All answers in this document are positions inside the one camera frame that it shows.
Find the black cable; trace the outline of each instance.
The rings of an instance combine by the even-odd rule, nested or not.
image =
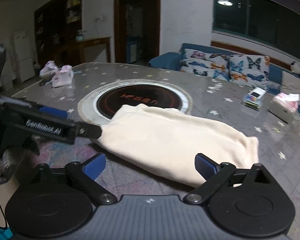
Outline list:
[[[7,228],[8,228],[8,223],[7,223],[6,216],[4,215],[4,212],[3,212],[3,210],[2,210],[1,204],[0,204],[0,210],[1,210],[1,213],[2,213],[2,215],[3,215],[3,217],[4,217],[4,222],[5,222],[5,227],[4,227],[4,228],[3,228],[3,227],[0,227],[0,229],[2,229],[2,230],[7,230]]]

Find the blue sofa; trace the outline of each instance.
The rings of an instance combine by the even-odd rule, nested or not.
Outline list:
[[[238,54],[233,51],[217,49],[217,48],[213,48],[213,47],[207,47],[207,46],[196,45],[196,44],[190,44],[190,43],[183,43],[181,50],[180,50],[181,53],[168,52],[159,57],[155,57],[149,61],[149,66],[154,67],[154,68],[164,68],[164,69],[169,69],[169,70],[180,71],[181,59],[183,58],[185,49],[195,49],[195,50],[199,50],[199,51],[202,51],[205,53],[221,53],[224,55]],[[300,79],[300,77],[298,75],[290,72],[289,70],[270,64],[270,66],[269,66],[269,81],[275,82],[277,84],[282,84],[282,71],[286,71]],[[277,95],[279,92],[280,92],[280,89],[273,89],[273,88],[268,89],[268,93],[273,94],[273,95]]]

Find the white refrigerator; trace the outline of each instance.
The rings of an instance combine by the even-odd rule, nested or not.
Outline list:
[[[30,41],[26,36],[26,31],[14,33],[13,45],[17,61],[16,75],[21,82],[24,82],[34,76]]]

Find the window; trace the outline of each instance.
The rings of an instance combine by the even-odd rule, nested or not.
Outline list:
[[[300,58],[300,15],[270,0],[214,0],[213,29],[247,37]]]

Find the sofa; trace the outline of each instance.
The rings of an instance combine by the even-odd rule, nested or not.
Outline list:
[[[181,63],[184,58],[184,55],[186,53],[186,49],[193,49],[197,51],[202,51],[204,53],[219,53],[223,55],[234,55],[234,54],[239,54],[235,53],[233,51],[228,51],[228,50],[223,50],[223,49],[218,49],[214,47],[208,47],[208,46],[202,46],[202,45],[196,45],[196,44],[189,44],[189,43],[183,43],[180,53],[176,52],[168,52],[165,53],[161,56],[158,56],[156,58],[153,58],[149,61],[149,67],[154,67],[154,68],[164,68],[164,69],[169,69],[169,70],[175,70],[175,71],[180,71],[181,70]],[[267,87],[267,92],[272,94],[272,95],[277,95],[280,93],[281,86],[282,86],[282,76],[283,72],[287,72],[298,79],[300,79],[300,76],[298,76],[295,73],[292,73],[291,71],[284,69],[282,67],[269,64],[269,72],[268,72],[268,80],[269,80],[269,86]]]

